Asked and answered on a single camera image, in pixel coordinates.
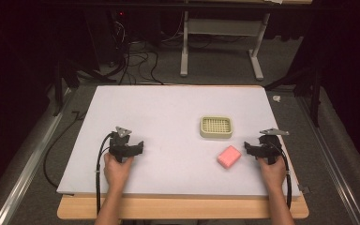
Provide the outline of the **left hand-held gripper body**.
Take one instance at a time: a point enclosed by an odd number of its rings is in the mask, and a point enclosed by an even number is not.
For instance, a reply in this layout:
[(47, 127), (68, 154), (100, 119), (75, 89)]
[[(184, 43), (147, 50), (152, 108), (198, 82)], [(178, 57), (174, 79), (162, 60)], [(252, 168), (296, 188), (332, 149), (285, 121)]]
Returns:
[(123, 127), (116, 127), (116, 131), (112, 133), (110, 138), (110, 145), (115, 147), (115, 159), (121, 163), (123, 158), (129, 158), (134, 156), (133, 149), (128, 146), (131, 130)]

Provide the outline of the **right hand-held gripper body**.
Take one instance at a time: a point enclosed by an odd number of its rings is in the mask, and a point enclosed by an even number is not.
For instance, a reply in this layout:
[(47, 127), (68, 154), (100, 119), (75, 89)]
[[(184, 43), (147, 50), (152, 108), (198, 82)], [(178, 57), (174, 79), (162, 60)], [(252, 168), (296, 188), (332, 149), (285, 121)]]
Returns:
[(267, 158), (268, 164), (272, 165), (277, 161), (277, 157), (281, 155), (277, 146), (280, 143), (278, 136), (281, 131), (276, 128), (269, 128), (262, 130), (261, 134), (262, 136), (259, 138), (261, 146), (257, 149), (257, 157)]

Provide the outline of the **pink soap bar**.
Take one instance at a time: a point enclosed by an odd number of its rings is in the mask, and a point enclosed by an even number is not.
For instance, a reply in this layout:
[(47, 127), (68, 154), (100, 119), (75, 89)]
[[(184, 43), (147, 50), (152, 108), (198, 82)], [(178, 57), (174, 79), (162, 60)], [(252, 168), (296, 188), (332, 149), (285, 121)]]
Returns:
[(231, 166), (241, 157), (241, 153), (232, 145), (228, 146), (217, 157), (217, 162), (225, 169), (230, 169)]

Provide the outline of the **beige soap dish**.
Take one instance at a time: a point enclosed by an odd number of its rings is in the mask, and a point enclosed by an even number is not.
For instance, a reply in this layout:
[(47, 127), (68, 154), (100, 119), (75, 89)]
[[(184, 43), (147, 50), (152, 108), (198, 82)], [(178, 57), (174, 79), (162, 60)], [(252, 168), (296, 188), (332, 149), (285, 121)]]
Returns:
[(200, 135), (203, 138), (230, 139), (233, 125), (225, 116), (203, 116), (200, 121)]

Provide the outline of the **person's left hand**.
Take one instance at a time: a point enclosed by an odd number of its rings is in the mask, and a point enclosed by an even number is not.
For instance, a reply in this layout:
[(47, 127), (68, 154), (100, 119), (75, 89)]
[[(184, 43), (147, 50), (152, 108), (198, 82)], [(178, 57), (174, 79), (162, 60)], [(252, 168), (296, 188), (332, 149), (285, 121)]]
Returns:
[(107, 153), (104, 156), (104, 174), (109, 185), (109, 193), (121, 193), (123, 191), (130, 174), (130, 168), (133, 160), (134, 157), (128, 157), (125, 162), (120, 163), (110, 153)]

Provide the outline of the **person's right hand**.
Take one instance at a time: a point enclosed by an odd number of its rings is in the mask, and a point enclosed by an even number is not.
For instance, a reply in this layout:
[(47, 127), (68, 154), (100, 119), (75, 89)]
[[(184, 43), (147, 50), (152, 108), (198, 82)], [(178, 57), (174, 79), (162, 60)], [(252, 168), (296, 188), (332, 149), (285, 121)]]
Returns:
[(286, 176), (285, 163), (282, 157), (277, 157), (274, 164), (269, 165), (263, 158), (259, 157), (263, 181), (269, 192), (281, 192), (282, 184)]

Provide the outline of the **white table mat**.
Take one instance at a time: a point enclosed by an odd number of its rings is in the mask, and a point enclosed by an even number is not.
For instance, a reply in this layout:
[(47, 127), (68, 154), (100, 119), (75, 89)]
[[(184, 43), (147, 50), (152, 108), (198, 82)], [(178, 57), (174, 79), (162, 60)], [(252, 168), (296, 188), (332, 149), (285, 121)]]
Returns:
[[(230, 139), (203, 138), (203, 116), (232, 121)], [(144, 142), (127, 181), (127, 195), (263, 198), (259, 163), (241, 156), (230, 169), (217, 157), (228, 146), (258, 144), (261, 131), (277, 124), (260, 86), (100, 86), (97, 88), (59, 184), (61, 193), (105, 192), (95, 180), (98, 151), (116, 127), (131, 130), (131, 144)]]

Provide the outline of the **black metal stand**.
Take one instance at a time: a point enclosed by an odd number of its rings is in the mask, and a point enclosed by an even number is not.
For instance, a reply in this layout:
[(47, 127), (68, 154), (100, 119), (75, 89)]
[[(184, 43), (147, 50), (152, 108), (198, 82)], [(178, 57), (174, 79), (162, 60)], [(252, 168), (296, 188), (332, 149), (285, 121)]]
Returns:
[(318, 110), (320, 105), (322, 71), (315, 67), (304, 67), (294, 73), (267, 84), (264, 89), (271, 91), (281, 85), (294, 84), (296, 97), (310, 96), (309, 116), (313, 125), (319, 126)]
[(63, 82), (66, 82), (69, 88), (78, 88), (80, 83), (77, 78), (77, 71), (85, 72), (92, 78), (104, 83), (115, 83), (115, 80), (111, 80), (103, 75), (97, 73), (93, 69), (84, 67), (72, 60), (61, 59), (53, 68), (54, 76), (54, 116), (57, 116), (64, 109), (64, 94), (63, 94)]

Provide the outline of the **dark computer tower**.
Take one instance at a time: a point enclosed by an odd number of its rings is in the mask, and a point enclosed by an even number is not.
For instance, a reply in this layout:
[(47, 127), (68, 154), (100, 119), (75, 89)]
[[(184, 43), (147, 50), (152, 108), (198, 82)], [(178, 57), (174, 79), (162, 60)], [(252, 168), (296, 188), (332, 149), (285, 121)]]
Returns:
[(125, 27), (117, 21), (113, 9), (92, 8), (85, 18), (92, 37), (97, 60), (101, 65), (118, 65), (123, 60), (127, 44)]

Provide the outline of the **metal floor rail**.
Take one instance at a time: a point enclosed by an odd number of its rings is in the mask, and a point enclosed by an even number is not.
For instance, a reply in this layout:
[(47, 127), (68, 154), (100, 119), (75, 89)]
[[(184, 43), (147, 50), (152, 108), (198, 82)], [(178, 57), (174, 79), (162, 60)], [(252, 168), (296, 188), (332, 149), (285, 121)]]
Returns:
[(353, 225), (360, 225), (360, 207), (355, 200), (354, 194), (344, 178), (343, 173), (341, 172), (334, 156), (331, 153), (331, 150), (324, 139), (324, 136), (321, 130), (315, 126), (314, 122), (310, 118), (309, 107), (307, 101), (303, 97), (298, 97), (296, 99), (303, 115), (306, 117), (308, 125), (310, 126), (313, 136), (319, 145), (323, 161), (329, 175), (334, 183), (334, 186), (337, 190), (337, 194), (349, 215), (349, 218), (352, 221)]
[(55, 115), (54, 96), (47, 111), (31, 129), (0, 180), (0, 225), (8, 225), (34, 179), (48, 144), (71, 101), (74, 90), (66, 88), (62, 109)]

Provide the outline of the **white metal desk frame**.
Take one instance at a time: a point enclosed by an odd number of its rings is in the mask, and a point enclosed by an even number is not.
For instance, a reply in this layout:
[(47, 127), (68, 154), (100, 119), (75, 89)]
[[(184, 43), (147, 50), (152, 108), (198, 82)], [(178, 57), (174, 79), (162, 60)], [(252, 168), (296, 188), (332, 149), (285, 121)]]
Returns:
[(183, 47), (181, 53), (180, 75), (188, 75), (188, 36), (189, 35), (218, 35), (255, 37), (255, 46), (248, 50), (254, 76), (257, 81), (263, 80), (262, 69), (258, 60), (258, 52), (263, 42), (270, 14), (265, 13), (260, 21), (235, 21), (220, 19), (193, 19), (188, 12), (183, 13)]

